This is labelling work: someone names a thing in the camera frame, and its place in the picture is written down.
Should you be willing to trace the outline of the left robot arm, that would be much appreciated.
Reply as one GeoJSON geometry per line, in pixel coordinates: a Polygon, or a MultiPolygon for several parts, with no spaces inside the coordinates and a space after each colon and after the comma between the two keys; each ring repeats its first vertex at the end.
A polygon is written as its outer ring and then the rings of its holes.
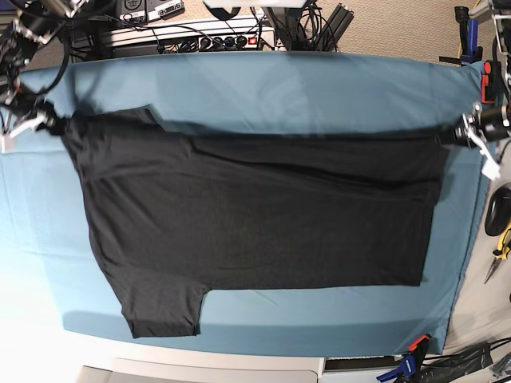
{"type": "Polygon", "coordinates": [[[478,1],[473,8],[456,6],[459,27],[457,57],[439,57],[442,63],[467,66],[482,60],[483,49],[477,43],[477,17],[490,13],[495,38],[489,60],[482,62],[481,97],[470,113],[437,136],[440,144],[485,149],[488,143],[510,137],[510,2],[478,1]]]}

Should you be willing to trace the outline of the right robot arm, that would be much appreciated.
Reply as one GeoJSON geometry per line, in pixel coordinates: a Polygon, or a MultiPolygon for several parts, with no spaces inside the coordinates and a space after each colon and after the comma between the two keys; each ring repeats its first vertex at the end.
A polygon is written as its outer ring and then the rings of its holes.
{"type": "Polygon", "coordinates": [[[71,56],[65,26],[76,19],[87,1],[12,1],[18,10],[1,34],[1,145],[5,151],[14,138],[27,129],[57,129],[61,123],[46,95],[63,78],[71,56]],[[21,71],[33,60],[39,48],[54,38],[63,44],[64,57],[49,85],[32,90],[22,83],[21,71]]]}

